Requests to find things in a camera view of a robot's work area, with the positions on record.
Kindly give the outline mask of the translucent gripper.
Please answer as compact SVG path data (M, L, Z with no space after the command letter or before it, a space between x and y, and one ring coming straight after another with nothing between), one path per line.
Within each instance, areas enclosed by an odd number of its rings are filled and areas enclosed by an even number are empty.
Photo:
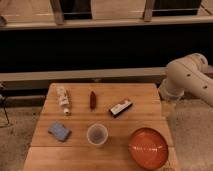
M174 102L162 101L162 115L166 118L170 131L175 125L176 104Z

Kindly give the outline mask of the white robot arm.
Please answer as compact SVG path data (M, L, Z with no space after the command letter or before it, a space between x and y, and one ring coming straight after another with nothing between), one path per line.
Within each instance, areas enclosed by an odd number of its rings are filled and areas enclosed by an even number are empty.
M165 101L179 101L186 91L213 107L213 78L204 71L208 68L207 58L192 53L170 61L165 68L166 78L158 91Z

